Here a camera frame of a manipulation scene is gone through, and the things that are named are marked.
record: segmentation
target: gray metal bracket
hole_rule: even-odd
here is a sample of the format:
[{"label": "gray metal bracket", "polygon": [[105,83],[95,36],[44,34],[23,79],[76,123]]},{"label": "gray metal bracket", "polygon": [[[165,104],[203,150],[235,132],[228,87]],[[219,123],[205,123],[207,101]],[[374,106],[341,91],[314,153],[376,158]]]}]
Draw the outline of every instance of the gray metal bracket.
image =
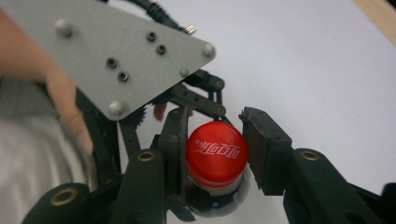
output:
[{"label": "gray metal bracket", "polygon": [[125,118],[216,54],[203,40],[99,1],[0,0],[0,7],[111,120]]}]

